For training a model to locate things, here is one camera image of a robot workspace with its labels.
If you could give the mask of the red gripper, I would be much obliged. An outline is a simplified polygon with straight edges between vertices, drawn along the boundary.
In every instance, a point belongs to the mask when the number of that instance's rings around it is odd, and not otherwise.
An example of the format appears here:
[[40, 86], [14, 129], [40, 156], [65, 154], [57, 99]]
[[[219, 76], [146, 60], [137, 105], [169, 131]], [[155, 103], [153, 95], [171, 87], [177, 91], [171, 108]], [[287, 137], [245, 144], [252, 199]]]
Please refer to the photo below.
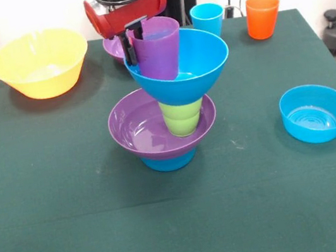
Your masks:
[[138, 64], [132, 39], [143, 40], [144, 18], [159, 15], [165, 10], [167, 0], [85, 0], [85, 13], [99, 35], [113, 38], [118, 35], [124, 58], [129, 66]]

